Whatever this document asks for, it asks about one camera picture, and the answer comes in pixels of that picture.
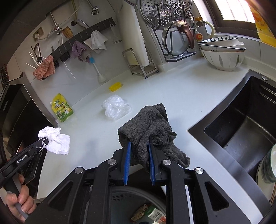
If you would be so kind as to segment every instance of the black sink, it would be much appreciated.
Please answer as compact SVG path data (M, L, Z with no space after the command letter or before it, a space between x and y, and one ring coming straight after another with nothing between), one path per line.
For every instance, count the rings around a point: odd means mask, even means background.
M188 131L265 215L270 204L255 179L260 161L276 143L276 82L250 70L214 110Z

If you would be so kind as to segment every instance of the white countertop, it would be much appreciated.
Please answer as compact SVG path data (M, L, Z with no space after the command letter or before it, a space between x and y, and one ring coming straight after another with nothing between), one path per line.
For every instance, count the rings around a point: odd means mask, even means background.
M242 64L235 71L220 71L204 58L186 61L148 79L129 71L103 84L77 104L74 114L60 124L61 133L70 135L69 155L47 152L41 172L38 198L46 197L74 168L97 167L122 148L117 130L144 106L163 103L172 130L177 133L175 145L190 157L189 169L202 167L247 215L252 224L262 219L260 211L237 181L188 132L191 126L218 105L242 80L252 67ZM123 86L110 92L115 82ZM102 102L119 95L132 111L117 121L104 115Z

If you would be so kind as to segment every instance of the black knife rack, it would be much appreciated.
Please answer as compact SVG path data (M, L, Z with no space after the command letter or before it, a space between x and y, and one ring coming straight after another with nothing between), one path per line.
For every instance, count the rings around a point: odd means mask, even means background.
M67 40L65 43L55 49L53 53L51 53L51 55L54 57L54 62L56 62L58 59L61 59L62 62L66 61L70 57L70 55L67 57L66 54L69 54L68 51L72 49L75 41L83 42L91 37L93 31L97 30L101 32L107 28L110 28L111 24L114 26L116 25L112 18L103 20L93 26L88 27L87 29L73 36L71 39Z

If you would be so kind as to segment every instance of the stacked bowls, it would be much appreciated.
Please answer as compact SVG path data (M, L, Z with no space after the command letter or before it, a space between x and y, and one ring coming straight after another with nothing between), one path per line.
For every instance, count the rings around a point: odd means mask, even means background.
M198 45L205 59L223 71L233 71L245 57L244 43L235 36L211 38Z

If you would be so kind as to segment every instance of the human hand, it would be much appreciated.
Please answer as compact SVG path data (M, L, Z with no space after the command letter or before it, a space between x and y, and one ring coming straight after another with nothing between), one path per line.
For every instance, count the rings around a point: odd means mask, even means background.
M21 174L19 174L18 177L22 185L24 182L24 177ZM27 214L31 214L36 209L36 204L34 203L33 198L29 195L29 188L26 185L22 185L18 198L16 194L7 194L5 200L12 214L23 223L25 222L25 218L16 209L15 204L19 202L19 204L22 206L22 211Z

